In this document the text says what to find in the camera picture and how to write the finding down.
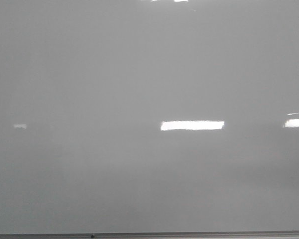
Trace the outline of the white whiteboard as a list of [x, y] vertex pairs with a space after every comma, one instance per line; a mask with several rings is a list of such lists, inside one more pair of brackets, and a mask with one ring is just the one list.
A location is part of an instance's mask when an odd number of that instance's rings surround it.
[[299, 0], [0, 0], [0, 234], [299, 230]]

